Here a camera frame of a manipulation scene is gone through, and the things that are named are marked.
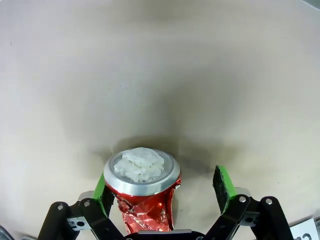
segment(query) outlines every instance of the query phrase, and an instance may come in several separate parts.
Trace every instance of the can lid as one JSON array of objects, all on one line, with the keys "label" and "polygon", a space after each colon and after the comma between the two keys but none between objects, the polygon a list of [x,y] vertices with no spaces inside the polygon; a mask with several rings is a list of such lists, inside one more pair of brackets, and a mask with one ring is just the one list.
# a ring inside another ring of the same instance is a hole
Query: can lid
[{"label": "can lid", "polygon": [[172,186],[180,175],[180,166],[178,162],[168,153],[153,149],[159,154],[163,160],[163,171],[156,179],[146,182],[135,182],[132,179],[120,175],[115,172],[115,164],[123,157],[123,153],[129,151],[122,151],[113,155],[106,162],[103,170],[104,180],[117,192],[133,196],[151,196],[163,192]]}]

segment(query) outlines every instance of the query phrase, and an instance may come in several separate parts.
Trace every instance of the white tissue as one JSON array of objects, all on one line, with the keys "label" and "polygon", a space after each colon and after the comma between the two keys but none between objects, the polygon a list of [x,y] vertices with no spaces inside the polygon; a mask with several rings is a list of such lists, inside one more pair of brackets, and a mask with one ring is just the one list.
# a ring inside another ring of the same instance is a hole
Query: white tissue
[{"label": "white tissue", "polygon": [[164,170],[164,159],[154,150],[138,147],[122,154],[114,165],[114,172],[134,182],[150,182]]}]

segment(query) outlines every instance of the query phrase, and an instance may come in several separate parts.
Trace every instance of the red can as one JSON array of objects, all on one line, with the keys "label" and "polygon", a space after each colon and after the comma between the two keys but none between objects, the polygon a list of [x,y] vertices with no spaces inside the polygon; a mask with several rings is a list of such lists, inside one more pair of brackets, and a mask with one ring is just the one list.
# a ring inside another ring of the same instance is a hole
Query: red can
[{"label": "red can", "polygon": [[164,164],[161,175],[152,181],[135,182],[115,172],[115,164],[126,151],[112,156],[104,166],[105,183],[117,198],[129,234],[140,230],[168,232],[174,229],[172,199],[181,184],[180,166],[168,153],[153,150],[163,158]]}]

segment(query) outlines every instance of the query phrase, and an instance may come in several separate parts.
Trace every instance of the bolt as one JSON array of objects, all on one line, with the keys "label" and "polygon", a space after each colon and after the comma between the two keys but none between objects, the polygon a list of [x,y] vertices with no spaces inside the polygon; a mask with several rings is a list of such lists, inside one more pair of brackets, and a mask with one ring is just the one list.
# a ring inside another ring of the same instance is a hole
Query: bolt
[{"label": "bolt", "polygon": [[267,199],[265,200],[265,202],[266,202],[266,204],[268,204],[268,205],[271,205],[271,204],[272,204],[272,200],[271,200],[270,198],[267,198]]},{"label": "bolt", "polygon": [[244,196],[239,197],[240,203],[244,203],[247,199]]},{"label": "bolt", "polygon": [[84,204],[83,204],[85,207],[88,207],[90,205],[90,202],[89,201],[85,201]]}]

